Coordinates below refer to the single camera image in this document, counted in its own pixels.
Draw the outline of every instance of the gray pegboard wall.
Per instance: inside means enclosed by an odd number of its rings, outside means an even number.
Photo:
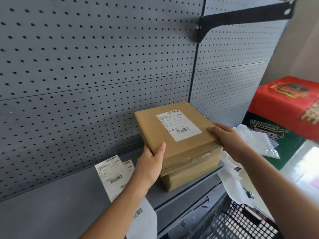
[[[188,100],[204,0],[2,0],[0,199],[142,146]]]
[[[206,0],[205,15],[279,3]],[[263,77],[287,20],[213,28],[199,44],[191,104],[211,121],[237,126]]]

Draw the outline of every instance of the person's right arm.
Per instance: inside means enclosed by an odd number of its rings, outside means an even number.
[[[208,130],[220,138],[233,160],[243,165],[283,236],[319,238],[319,208],[250,148],[234,129],[220,123],[215,125]]]

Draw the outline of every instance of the stacked cardboard box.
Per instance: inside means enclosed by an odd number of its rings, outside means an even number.
[[[222,147],[214,124],[186,101],[134,113],[145,144],[166,143],[161,179],[170,191],[217,167]]]

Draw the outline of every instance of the hand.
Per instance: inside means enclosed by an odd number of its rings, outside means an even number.
[[[142,193],[146,195],[149,188],[155,183],[163,166],[163,155],[166,144],[164,142],[159,146],[156,154],[153,156],[149,147],[144,145],[144,152],[139,157],[136,168],[132,174],[130,182],[138,185]]]
[[[251,148],[245,143],[244,140],[235,132],[231,127],[221,123],[214,123],[216,126],[208,127],[207,129],[216,134],[224,147],[224,150],[235,160],[240,163],[240,157],[243,153]]]

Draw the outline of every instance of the person's left hand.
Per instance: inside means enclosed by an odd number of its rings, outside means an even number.
[[[144,145],[144,152],[137,161],[131,182],[138,183],[145,192],[145,195],[160,175],[165,147],[166,144],[162,142],[156,154],[153,156],[149,147]]]

